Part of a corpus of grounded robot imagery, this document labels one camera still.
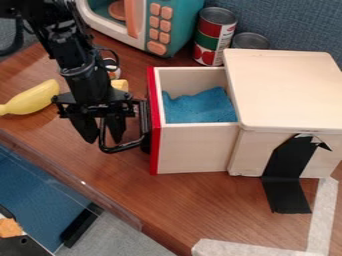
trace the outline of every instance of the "wooden box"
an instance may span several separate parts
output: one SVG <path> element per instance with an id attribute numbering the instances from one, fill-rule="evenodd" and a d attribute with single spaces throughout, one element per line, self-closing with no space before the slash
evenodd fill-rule
<path id="1" fill-rule="evenodd" d="M 342 159 L 342 73 L 323 52 L 227 49 L 230 92 L 240 132 L 230 175 L 261 176 L 275 148 L 312 134 L 317 148 L 301 177 L 328 177 Z"/>
<path id="2" fill-rule="evenodd" d="M 214 172 L 261 176 L 272 152 L 295 134 L 318 148 L 301 177 L 330 176 L 342 159 L 342 77 L 327 53 L 226 49 L 225 67 L 150 68 L 151 174 Z M 167 124 L 172 98 L 222 86 L 237 123 Z"/>

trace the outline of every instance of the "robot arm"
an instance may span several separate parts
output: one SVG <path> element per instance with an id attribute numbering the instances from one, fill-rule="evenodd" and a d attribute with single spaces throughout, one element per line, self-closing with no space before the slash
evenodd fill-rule
<path id="1" fill-rule="evenodd" d="M 146 101 L 135 100 L 130 93 L 111 86 L 108 66 L 118 67 L 118 56 L 93 45 L 89 26 L 73 0 L 0 0 L 0 17 L 26 19 L 50 58 L 56 59 L 71 92 L 55 96 L 52 101 L 60 117 L 70 119 L 84 140 L 94 143 L 98 138 L 105 153 L 137 147 L 148 140 Z M 103 60 L 102 50 L 110 51 L 115 59 Z M 134 106 L 140 113 L 141 137 L 107 147 L 106 128 L 119 143 L 126 130 L 126 117 L 135 116 Z M 101 119 L 99 127 L 95 118 Z"/>

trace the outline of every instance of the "box lid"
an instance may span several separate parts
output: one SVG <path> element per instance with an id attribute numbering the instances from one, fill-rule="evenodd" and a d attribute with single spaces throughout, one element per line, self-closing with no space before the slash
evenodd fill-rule
<path id="1" fill-rule="evenodd" d="M 342 132 L 342 73 L 328 53 L 226 49 L 224 61 L 243 129 Z"/>

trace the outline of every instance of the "metal can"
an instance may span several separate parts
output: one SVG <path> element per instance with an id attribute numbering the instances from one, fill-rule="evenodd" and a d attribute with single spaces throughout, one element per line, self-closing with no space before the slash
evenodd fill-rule
<path id="1" fill-rule="evenodd" d="M 229 47 L 237 19 L 224 8 L 208 7 L 200 11 L 193 58 L 202 65 L 223 64 L 223 49 Z"/>
<path id="2" fill-rule="evenodd" d="M 252 32 L 243 32 L 234 36 L 232 48 L 269 49 L 270 42 L 262 35 Z"/>

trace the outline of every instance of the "gray surface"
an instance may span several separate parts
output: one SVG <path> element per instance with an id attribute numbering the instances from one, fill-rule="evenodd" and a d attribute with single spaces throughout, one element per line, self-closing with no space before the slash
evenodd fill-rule
<path id="1" fill-rule="evenodd" d="M 206 0 L 238 19 L 237 32 L 266 36 L 271 48 L 326 51 L 342 68 L 342 0 Z"/>
<path id="2" fill-rule="evenodd" d="M 164 247 L 104 212 L 71 248 L 56 256 L 175 256 Z"/>
<path id="3" fill-rule="evenodd" d="M 11 45 L 13 38 L 15 35 L 15 24 L 12 19 L 0 19 L 0 49 L 5 49 L 9 45 Z M 34 35 L 27 34 L 24 32 L 24 46 L 20 49 L 23 50 L 28 46 L 32 45 L 37 41 L 37 38 Z"/>

